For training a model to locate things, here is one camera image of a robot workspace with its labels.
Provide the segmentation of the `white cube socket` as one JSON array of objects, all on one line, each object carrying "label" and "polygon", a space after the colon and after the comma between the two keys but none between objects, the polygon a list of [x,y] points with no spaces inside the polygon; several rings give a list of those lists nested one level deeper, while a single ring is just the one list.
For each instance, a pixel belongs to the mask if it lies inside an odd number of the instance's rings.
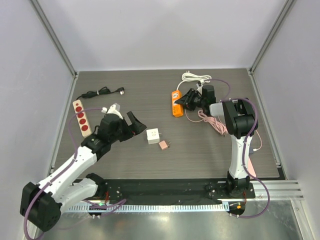
[{"label": "white cube socket", "polygon": [[160,132],[158,128],[146,130],[147,143],[149,145],[158,144],[160,142]]}]

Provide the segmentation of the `pink plug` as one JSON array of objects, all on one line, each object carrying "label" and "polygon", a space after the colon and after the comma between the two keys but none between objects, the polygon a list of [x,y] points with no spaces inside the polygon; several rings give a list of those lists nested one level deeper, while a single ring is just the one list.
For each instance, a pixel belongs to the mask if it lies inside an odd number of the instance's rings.
[{"label": "pink plug", "polygon": [[164,150],[167,150],[167,149],[170,147],[171,142],[170,142],[170,141],[167,141],[167,140],[162,140],[162,141],[160,141],[160,142],[158,143],[158,145],[159,145],[160,149],[161,149],[162,151],[164,151]]}]

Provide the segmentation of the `beige red power strip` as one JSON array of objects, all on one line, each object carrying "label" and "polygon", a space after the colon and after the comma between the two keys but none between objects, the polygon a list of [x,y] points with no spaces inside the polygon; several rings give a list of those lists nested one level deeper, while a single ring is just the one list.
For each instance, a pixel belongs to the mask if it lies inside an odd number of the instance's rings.
[{"label": "beige red power strip", "polygon": [[78,122],[78,125],[80,128],[80,131],[81,131],[81,135],[84,138],[86,138],[92,133],[92,130],[89,125],[86,112],[84,111],[84,106],[83,106],[80,99],[73,101],[72,106],[73,106],[74,112],[76,114],[76,119],[77,119],[77,122]]}]

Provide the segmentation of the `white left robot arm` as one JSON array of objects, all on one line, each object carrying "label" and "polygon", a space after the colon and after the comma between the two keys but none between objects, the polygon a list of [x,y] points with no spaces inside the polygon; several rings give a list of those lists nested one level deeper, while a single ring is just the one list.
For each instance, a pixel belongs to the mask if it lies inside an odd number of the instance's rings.
[{"label": "white left robot arm", "polygon": [[115,142],[124,142],[146,130],[129,111],[128,124],[115,103],[101,108],[104,114],[93,133],[85,137],[74,154],[57,170],[37,184],[29,182],[22,190],[20,214],[24,217],[23,229],[32,223],[42,232],[52,229],[61,215],[73,205],[87,198],[100,200],[106,195],[106,181],[95,173],[88,174],[77,184],[73,182],[89,167],[111,150]]}]

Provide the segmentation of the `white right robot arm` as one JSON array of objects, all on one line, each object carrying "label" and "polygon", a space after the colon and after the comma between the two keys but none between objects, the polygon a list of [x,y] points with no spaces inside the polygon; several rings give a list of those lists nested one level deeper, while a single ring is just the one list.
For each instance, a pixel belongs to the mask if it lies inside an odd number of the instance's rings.
[{"label": "white right robot arm", "polygon": [[189,111],[200,108],[208,117],[224,117],[226,130],[231,137],[231,164],[224,190],[229,197],[239,198],[250,186],[251,175],[247,164],[250,144],[258,128],[256,106],[247,98],[217,102],[212,85],[203,86],[201,93],[191,88],[183,96],[174,94],[172,105]]}]

